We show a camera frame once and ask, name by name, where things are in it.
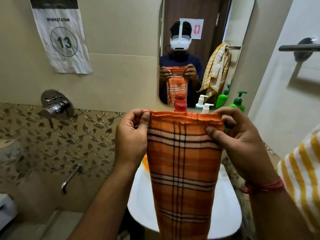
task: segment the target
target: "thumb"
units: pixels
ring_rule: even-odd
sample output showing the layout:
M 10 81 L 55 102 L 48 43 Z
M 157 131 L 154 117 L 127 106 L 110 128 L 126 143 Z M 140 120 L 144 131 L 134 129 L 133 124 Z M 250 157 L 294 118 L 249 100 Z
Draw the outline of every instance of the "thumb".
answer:
M 150 121 L 150 113 L 144 113 L 141 117 L 139 127 L 137 131 L 140 131 L 144 134 L 148 133 L 148 127 L 149 127 L 149 121 Z
M 231 148 L 233 138 L 225 134 L 223 131 L 220 131 L 217 128 L 211 126 L 207 127 L 205 131 L 210 136 L 210 138 L 223 149 Z

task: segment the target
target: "green soap bottle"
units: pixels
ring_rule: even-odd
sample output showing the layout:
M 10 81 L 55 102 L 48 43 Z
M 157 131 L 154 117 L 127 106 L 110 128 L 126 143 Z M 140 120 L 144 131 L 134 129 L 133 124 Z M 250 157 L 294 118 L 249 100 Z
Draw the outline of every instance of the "green soap bottle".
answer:
M 224 105 L 224 103 L 226 102 L 226 100 L 228 98 L 230 86 L 231 86 L 231 84 L 227 84 L 228 89 L 226 89 L 223 94 L 218 96 L 216 109 L 222 107 Z
M 242 105 L 242 99 L 241 99 L 241 96 L 242 94 L 247 94 L 247 92 L 238 92 L 239 93 L 239 96 L 238 98 L 236 98 L 233 102 L 233 104 L 230 104 L 229 106 L 230 107 L 237 107 L 239 109 L 241 109 L 242 112 L 245 111 L 245 107 Z

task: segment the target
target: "black header strip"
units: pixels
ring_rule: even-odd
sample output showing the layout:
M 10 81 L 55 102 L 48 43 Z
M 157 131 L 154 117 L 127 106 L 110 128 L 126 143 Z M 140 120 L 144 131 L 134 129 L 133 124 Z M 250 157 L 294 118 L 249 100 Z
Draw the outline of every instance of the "black header strip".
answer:
M 77 0 L 30 0 L 33 9 L 79 9 Z

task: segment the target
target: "soap bottle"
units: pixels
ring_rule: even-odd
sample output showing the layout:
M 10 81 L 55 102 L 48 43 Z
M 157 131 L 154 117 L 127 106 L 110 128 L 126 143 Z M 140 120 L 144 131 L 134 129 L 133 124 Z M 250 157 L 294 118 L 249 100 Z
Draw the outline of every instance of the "soap bottle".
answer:
M 237 107 L 239 109 L 241 109 L 242 112 L 245 111 L 245 107 L 242 105 L 242 99 L 241 99 L 241 96 L 242 94 L 247 94 L 247 92 L 238 92 L 239 93 L 239 96 L 238 98 L 236 98 L 233 102 L 233 104 L 230 104 L 229 106 L 230 107 Z
M 186 101 L 186 96 L 182 95 L 182 94 L 177 94 L 175 97 L 174 97 L 174 106 L 176 106 L 177 103 L 183 103 L 183 104 L 186 104 L 187 101 Z
M 231 84 L 227 84 L 228 89 L 226 89 L 223 94 L 218 96 L 216 109 L 222 107 L 224 105 L 224 103 L 226 102 L 226 100 L 228 98 L 230 86 L 231 86 Z
M 188 112 L 187 110 L 187 104 L 184 103 L 177 103 L 174 112 Z
M 198 103 L 195 105 L 195 108 L 196 109 L 203 109 L 204 105 L 204 101 L 205 101 L 205 98 L 207 98 L 208 96 L 206 95 L 200 95 L 199 97 L 199 100 L 198 100 Z
M 202 109 L 202 114 L 208 114 L 210 110 L 210 106 L 214 106 L 214 104 L 204 104 Z

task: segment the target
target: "navy blue shirt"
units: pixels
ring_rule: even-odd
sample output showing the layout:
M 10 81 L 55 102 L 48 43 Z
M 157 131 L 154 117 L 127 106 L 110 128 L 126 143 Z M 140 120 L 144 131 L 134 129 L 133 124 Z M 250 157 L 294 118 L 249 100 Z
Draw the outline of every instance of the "navy blue shirt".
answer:
M 202 67 L 202 62 L 198 57 L 187 53 L 186 56 L 184 56 L 182 59 L 174 60 L 172 57 L 172 54 L 168 54 L 165 56 L 161 56 L 160 61 L 159 61 L 160 67 L 184 67 L 189 64 L 194 65 L 194 67 L 197 71 L 197 74 L 198 74 L 198 78 L 202 83 L 202 80 L 203 80 L 203 70 L 202 69 L 203 69 L 203 67 Z M 186 103 L 188 104 L 188 107 L 194 108 L 196 106 L 196 103 L 198 102 L 198 101 L 195 101 L 195 99 L 194 99 L 196 93 L 197 93 L 197 91 L 193 91 L 192 86 L 191 86 L 191 80 L 189 80 L 188 94 L 187 94 L 187 99 L 186 99 Z M 166 86 L 163 86 L 163 88 L 159 88 L 159 98 L 160 98 L 161 102 L 163 102 L 164 104 L 168 104 L 167 87 Z

